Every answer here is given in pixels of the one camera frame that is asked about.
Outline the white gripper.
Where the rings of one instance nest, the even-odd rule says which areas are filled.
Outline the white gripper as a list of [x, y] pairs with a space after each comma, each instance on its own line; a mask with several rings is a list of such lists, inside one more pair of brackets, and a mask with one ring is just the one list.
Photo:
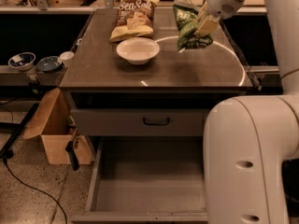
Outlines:
[[206, 0], [198, 13], [197, 19], [200, 22], [194, 35], [203, 37], [211, 34], [217, 29], [220, 18], [223, 20], [231, 18], [244, 2], [245, 0]]

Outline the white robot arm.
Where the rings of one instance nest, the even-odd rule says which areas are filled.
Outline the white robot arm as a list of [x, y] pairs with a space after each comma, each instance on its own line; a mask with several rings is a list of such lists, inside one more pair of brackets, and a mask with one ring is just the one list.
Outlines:
[[[223, 20], [245, 0], [206, 0]], [[299, 0], [264, 0], [283, 93], [238, 96], [208, 114], [203, 161], [208, 224], [289, 224], [282, 163], [298, 156]]]

